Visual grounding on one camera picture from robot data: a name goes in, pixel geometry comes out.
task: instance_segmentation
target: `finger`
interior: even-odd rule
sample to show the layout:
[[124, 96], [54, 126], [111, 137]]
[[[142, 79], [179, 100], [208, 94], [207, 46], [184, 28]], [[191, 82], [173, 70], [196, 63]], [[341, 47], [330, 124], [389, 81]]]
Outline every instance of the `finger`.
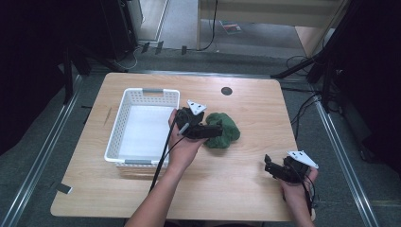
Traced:
[[[177, 110], [173, 109], [170, 117], [168, 118], [168, 125], [170, 126], [170, 128], [171, 128], [172, 124], [174, 123], [174, 119], [175, 119], [176, 115], [177, 115]], [[177, 124], [174, 124], [174, 128], [172, 130], [172, 136], [175, 137], [178, 134], [178, 131], [179, 131], [179, 129], [178, 129]]]
[[308, 177], [310, 181], [314, 183], [316, 181], [316, 178], [318, 178], [318, 169], [311, 167]]
[[202, 144], [204, 144], [204, 142], [206, 142], [207, 138], [204, 139], [200, 139], [197, 141], [197, 143], [199, 144], [199, 146], [201, 146]]
[[281, 180], [281, 179], [278, 179], [278, 181], [280, 182], [280, 184], [283, 186], [284, 184], [286, 185], [286, 186], [298, 186], [298, 185], [301, 185], [301, 183], [289, 183], [289, 182], [286, 182], [286, 181], [283, 181], [283, 180]]

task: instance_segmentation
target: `white plastic basket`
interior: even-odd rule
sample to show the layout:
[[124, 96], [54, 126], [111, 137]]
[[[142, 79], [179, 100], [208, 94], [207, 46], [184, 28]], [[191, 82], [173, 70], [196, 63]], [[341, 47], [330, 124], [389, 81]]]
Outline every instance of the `white plastic basket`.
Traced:
[[129, 88], [124, 91], [104, 154], [117, 166], [156, 167], [169, 131], [168, 118], [180, 104], [180, 92]]

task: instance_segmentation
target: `cable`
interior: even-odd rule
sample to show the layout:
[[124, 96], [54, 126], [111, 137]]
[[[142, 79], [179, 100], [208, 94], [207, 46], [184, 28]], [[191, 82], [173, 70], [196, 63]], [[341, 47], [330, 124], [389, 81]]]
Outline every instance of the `cable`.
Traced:
[[216, 26], [216, 14], [218, 13], [218, 0], [216, 0], [216, 5], [215, 5], [215, 15], [213, 16], [213, 29], [212, 29], [212, 40], [210, 41], [210, 43], [202, 48], [202, 49], [188, 49], [188, 50], [196, 50], [196, 51], [203, 51], [206, 50], [207, 48], [209, 48], [209, 46], [212, 44], [213, 40], [215, 39], [215, 26]]
[[[186, 112], [181, 111], [181, 110], [178, 110], [177, 113], [176, 113], [176, 115], [175, 115], [175, 117], [174, 117], [174, 120], [173, 120], [173, 122], [172, 122], [172, 124], [171, 124], [171, 126], [170, 126], [170, 130], [169, 130], [169, 132], [168, 132], [168, 136], [167, 136], [166, 143], [165, 143], [165, 148], [163, 149], [163, 153], [162, 153], [162, 156], [160, 157], [159, 164], [158, 164], [157, 167], [156, 167], [156, 171], [155, 171], [154, 176], [153, 176], [153, 180], [152, 180], [152, 183], [151, 183], [151, 186], [150, 186], [150, 189], [149, 189], [149, 193], [150, 193], [150, 191], [153, 189], [154, 185], [155, 185], [156, 182], [157, 182], [157, 178], [159, 177], [160, 171], [162, 170], [163, 162], [165, 161], [167, 155], [170, 153], [171, 150], [173, 150], [173, 149], [175, 148], [175, 146], [176, 146], [178, 143], [180, 143], [180, 142], [185, 138], [185, 136], [183, 136], [183, 138], [181, 138], [179, 141], [177, 141], [177, 142], [168, 150], [168, 152], [166, 152], [167, 146], [168, 146], [168, 142], [169, 142], [170, 137], [171, 137], [171, 133], [173, 132], [174, 126], [175, 126], [175, 124], [176, 124], [177, 116], [182, 116], [183, 113], [186, 114]], [[190, 121], [190, 117], [189, 117], [188, 114], [186, 114], [186, 116], [187, 116], [187, 119], [188, 119], [188, 122], [189, 122], [189, 121]]]
[[[157, 47], [156, 46], [149, 46], [148, 47], [149, 49], [157, 49]], [[163, 50], [172, 50], [172, 51], [181, 51], [181, 49], [175, 49], [175, 48], [162, 48]]]
[[312, 180], [310, 180], [309, 176], [307, 176], [307, 175], [305, 175], [305, 176], [309, 179], [310, 184], [312, 185], [310, 190], [313, 190], [313, 194], [312, 194], [312, 198], [311, 198], [311, 202], [313, 203], [313, 201], [315, 200], [315, 196], [316, 196], [316, 187], [315, 187], [315, 184], [312, 182]]
[[138, 46], [139, 46], [139, 47], [136, 47], [136, 48], [133, 50], [133, 52], [132, 52], [133, 58], [135, 59], [135, 64], [134, 64], [133, 66], [131, 66], [131, 67], [125, 67], [125, 66], [119, 64], [116, 60], [114, 60], [114, 63], [115, 63], [116, 65], [120, 66], [120, 67], [123, 68], [123, 69], [132, 69], [132, 68], [134, 68], [134, 67], [136, 66], [136, 64], [138, 63], [138, 60], [137, 60], [136, 57], [135, 57], [135, 52], [136, 52], [138, 49], [140, 49], [140, 45], [138, 45]]
[[[337, 74], [335, 75], [335, 77], [337, 77], [338, 75], [340, 75], [341, 72], [337, 72]], [[330, 87], [329, 87], [329, 94], [328, 94], [328, 98], [327, 98], [327, 108], [330, 112], [332, 113], [339, 113], [339, 114], [343, 114], [342, 112], [342, 108], [341, 105], [339, 103], [338, 100], [338, 95], [341, 93], [340, 88], [336, 85], [336, 83], [334, 82], [336, 78], [331, 79], [330, 82]], [[335, 103], [335, 107], [337, 107], [336, 109], [333, 109], [330, 106], [330, 103]]]
[[153, 189], [154, 185], [156, 184], [157, 178], [159, 177], [160, 170], [162, 169], [163, 162], [165, 161], [168, 141], [170, 140], [170, 136], [171, 136], [171, 133], [173, 132], [175, 124], [176, 124], [176, 117], [174, 117], [173, 123], [170, 126], [170, 130], [168, 132], [168, 136], [167, 136], [166, 143], [165, 143], [165, 148], [163, 149], [163, 153], [162, 153], [162, 156], [160, 158], [159, 164], [156, 167], [156, 171], [155, 171], [154, 176], [153, 176], [153, 181], [151, 183], [151, 186], [150, 186], [150, 189], [149, 189], [149, 193]]
[[312, 103], [309, 103], [307, 106], [306, 106], [306, 103], [307, 103], [310, 99], [312, 99], [314, 96], [318, 96], [318, 95], [319, 95], [318, 93], [315, 93], [315, 94], [313, 94], [310, 98], [308, 98], [308, 99], [301, 105], [301, 107], [300, 107], [298, 113], [297, 113], [297, 114], [294, 116], [294, 118], [291, 120], [291, 125], [293, 125], [294, 123], [297, 123], [297, 124], [296, 124], [296, 128], [295, 128], [295, 140], [297, 140], [297, 138], [298, 138], [298, 130], [299, 130], [299, 124], [300, 124], [300, 118], [301, 118], [301, 116], [304, 115], [306, 109], [307, 109], [309, 106], [311, 106], [313, 103], [315, 103], [315, 102], [317, 102], [317, 101], [319, 101], [319, 100], [315, 100], [315, 101], [313, 101]]
[[[289, 58], [289, 59], [286, 60], [286, 67], [287, 67], [287, 69], [290, 68], [289, 65], [288, 65], [289, 61], [292, 60], [292, 59], [295, 59], [295, 58], [302, 58], [301, 61], [300, 61], [300, 63], [303, 62], [303, 61], [305, 61], [305, 60], [307, 60], [307, 57], [305, 57], [305, 56], [301, 56], [301, 55], [292, 56], [291, 58]], [[299, 74], [299, 73], [297, 73], [297, 72], [295, 72], [294, 74], [295, 74], [295, 75], [298, 75], [298, 76], [307, 76], [307, 73], [309, 73], [309, 72], [307, 72], [304, 68], [303, 68], [302, 70], [303, 70], [304, 72], [306, 72], [306, 74]]]
[[[207, 4], [207, 18], [210, 18], [210, 4], [209, 4], [209, 0], [207, 0], [206, 1], [206, 4]], [[210, 30], [213, 32], [213, 27], [212, 27], [212, 25], [211, 25], [211, 20], [209, 19], [208, 20], [208, 24], [209, 24], [209, 28], [210, 28]]]
[[303, 90], [303, 89], [297, 89], [297, 88], [287, 88], [287, 87], [281, 87], [282, 90], [285, 91], [290, 91], [290, 92], [303, 92], [303, 93], [316, 93], [320, 91], [313, 91], [313, 90]]
[[309, 191], [306, 189], [306, 186], [304, 183], [305, 180], [301, 178], [300, 174], [297, 172], [297, 170], [294, 168], [294, 166], [292, 166], [292, 164], [290, 164], [288, 161], [286, 161], [286, 159], [284, 159], [284, 162], [287, 162], [287, 166], [290, 166], [292, 171], [298, 176], [298, 179], [300, 180], [301, 185], [305, 191], [305, 199], [306, 199], [306, 205], [307, 205], [307, 209], [309, 211], [309, 215], [312, 216], [312, 200], [310, 198]]

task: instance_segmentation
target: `hand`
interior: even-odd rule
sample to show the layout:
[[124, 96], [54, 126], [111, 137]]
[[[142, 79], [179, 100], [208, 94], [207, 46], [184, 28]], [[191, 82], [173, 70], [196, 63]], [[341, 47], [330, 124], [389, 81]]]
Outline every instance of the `hand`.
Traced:
[[[177, 114], [177, 110], [173, 110], [170, 118], [168, 119], [168, 125], [174, 121], [174, 117]], [[169, 153], [169, 162], [168, 168], [173, 168], [175, 170], [183, 173], [189, 165], [191, 165], [192, 161], [194, 161], [195, 156], [197, 155], [199, 147], [206, 141], [206, 139], [193, 140], [184, 138], [182, 135], [178, 135], [179, 129], [177, 125], [174, 126], [173, 131], [170, 135], [170, 140], [168, 142], [168, 147], [173, 150]]]
[[[316, 181], [318, 169], [311, 167], [305, 186], [310, 191], [310, 185]], [[314, 226], [307, 208], [305, 190], [300, 183], [287, 183], [279, 180], [289, 212], [292, 214], [297, 226]]]

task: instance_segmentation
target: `green cloth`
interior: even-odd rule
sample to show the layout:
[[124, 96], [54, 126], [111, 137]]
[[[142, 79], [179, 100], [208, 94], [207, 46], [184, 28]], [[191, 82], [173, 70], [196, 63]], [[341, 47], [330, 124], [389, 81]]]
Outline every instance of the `green cloth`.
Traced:
[[208, 148], [228, 148], [232, 141], [239, 139], [239, 129], [233, 119], [226, 113], [210, 113], [206, 117], [206, 123], [208, 125], [216, 125], [220, 121], [223, 133], [221, 136], [207, 140], [204, 144]]

